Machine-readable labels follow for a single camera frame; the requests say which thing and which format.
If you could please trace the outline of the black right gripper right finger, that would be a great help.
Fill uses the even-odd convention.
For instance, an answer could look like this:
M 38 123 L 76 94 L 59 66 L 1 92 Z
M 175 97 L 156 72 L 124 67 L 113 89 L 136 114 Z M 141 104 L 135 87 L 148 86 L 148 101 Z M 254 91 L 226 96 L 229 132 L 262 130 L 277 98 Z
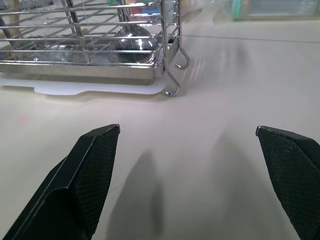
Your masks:
M 255 135 L 274 192 L 300 240 L 320 240 L 320 144 L 262 125 Z

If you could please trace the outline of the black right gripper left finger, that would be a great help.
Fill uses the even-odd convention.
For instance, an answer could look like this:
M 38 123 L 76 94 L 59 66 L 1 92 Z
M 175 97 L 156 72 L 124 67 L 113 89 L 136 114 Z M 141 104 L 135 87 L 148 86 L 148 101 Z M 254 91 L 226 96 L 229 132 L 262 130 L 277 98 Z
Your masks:
M 111 184 L 119 124 L 79 137 L 2 240 L 91 240 Z

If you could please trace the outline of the white plastic drip tray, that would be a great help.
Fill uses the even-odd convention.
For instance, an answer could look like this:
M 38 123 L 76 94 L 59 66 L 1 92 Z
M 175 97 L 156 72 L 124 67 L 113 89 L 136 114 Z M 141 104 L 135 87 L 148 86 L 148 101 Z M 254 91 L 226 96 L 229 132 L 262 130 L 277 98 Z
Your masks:
M 85 92 L 154 95 L 165 88 L 166 80 L 0 73 L 2 86 L 32 88 L 36 93 L 54 96 L 74 96 Z

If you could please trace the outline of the stainless steel bowl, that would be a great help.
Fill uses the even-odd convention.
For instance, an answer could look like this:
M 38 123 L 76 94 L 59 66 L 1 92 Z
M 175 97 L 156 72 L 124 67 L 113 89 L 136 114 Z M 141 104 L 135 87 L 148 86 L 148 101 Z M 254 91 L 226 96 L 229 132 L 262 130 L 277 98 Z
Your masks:
M 116 25 L 116 33 L 110 40 L 108 50 L 113 53 L 122 51 L 156 51 L 160 47 L 155 36 L 144 27 L 129 23 L 130 16 L 127 8 L 118 8 L 118 22 L 123 24 Z

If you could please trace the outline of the clear plastic container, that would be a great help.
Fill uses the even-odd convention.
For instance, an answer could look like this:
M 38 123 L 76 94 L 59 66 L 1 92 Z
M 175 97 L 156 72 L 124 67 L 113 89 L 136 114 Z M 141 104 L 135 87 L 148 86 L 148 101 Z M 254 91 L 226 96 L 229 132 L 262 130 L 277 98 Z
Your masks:
M 232 21 L 320 20 L 320 0 L 214 0 Z

